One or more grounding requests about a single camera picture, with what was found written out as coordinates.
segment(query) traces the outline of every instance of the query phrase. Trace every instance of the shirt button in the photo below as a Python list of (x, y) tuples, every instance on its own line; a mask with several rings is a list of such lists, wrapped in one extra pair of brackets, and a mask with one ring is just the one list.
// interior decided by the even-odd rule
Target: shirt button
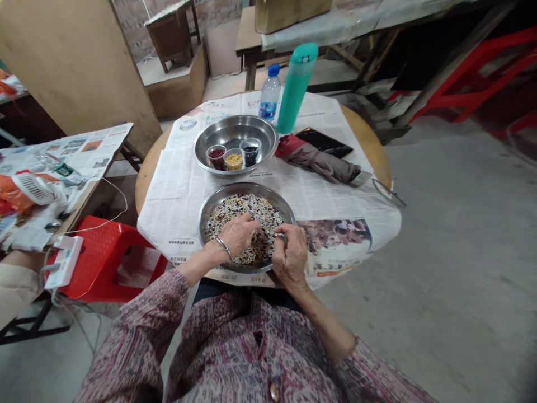
[(270, 384), (270, 397), (272, 397), (272, 400), (275, 402), (278, 402), (280, 400), (280, 393), (278, 392), (278, 388), (275, 384)]

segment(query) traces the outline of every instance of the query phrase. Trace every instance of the teal thermos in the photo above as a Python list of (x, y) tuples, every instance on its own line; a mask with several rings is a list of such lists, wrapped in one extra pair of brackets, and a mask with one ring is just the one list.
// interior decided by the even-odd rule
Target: teal thermos
[(295, 127), (296, 117), (306, 94), (309, 79), (312, 77), (317, 56), (319, 47), (315, 43), (300, 45), (291, 56), (278, 117), (277, 128), (280, 134), (289, 134)]

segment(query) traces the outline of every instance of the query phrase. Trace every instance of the pink patterned blouse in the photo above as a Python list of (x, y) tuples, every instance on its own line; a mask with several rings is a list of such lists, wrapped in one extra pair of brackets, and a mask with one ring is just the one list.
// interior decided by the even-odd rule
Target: pink patterned blouse
[(333, 367), (304, 315), (235, 292), (193, 306), (164, 390), (160, 364), (188, 294), (171, 270), (126, 304), (77, 401), (434, 401), (360, 339)]

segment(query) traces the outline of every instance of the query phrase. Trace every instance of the silver bangle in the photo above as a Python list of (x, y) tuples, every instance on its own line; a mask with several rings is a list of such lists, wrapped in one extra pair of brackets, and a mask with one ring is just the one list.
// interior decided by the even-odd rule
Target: silver bangle
[(218, 235), (216, 236), (215, 238), (221, 245), (222, 245), (222, 248), (224, 248), (224, 250), (228, 253), (228, 256), (229, 256), (229, 259), (233, 259), (233, 256), (231, 256), (231, 252), (229, 251), (229, 248), (225, 245), (224, 241), (222, 241)]

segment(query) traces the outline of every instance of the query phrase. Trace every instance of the round wooden table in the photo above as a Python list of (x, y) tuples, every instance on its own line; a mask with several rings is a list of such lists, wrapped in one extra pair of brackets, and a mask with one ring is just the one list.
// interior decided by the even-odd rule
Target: round wooden table
[[(341, 110), (345, 115), (345, 118), (348, 121), (349, 126), (351, 127), (354, 135), (360, 142), (362, 149), (364, 150), (366, 156), (369, 159), (369, 162), (373, 166), (375, 175), (378, 180), (387, 186), (392, 188), (392, 169), (384, 152), (384, 148), (380, 144), (379, 139), (369, 127), (369, 125), (355, 112), (351, 111), (344, 105), (341, 105)], [(153, 174), (157, 168), (158, 158), (161, 155), (161, 151), (166, 146), (168, 142), (169, 134), (172, 131), (172, 127), (166, 130), (157, 141), (153, 144), (153, 147), (147, 153), (142, 168), (138, 173), (138, 178), (136, 179), (136, 211), (138, 214), (142, 211), (142, 207), (145, 201), (145, 195), (147, 195), (147, 190), (149, 189), (149, 184), (151, 179), (153, 179)]]

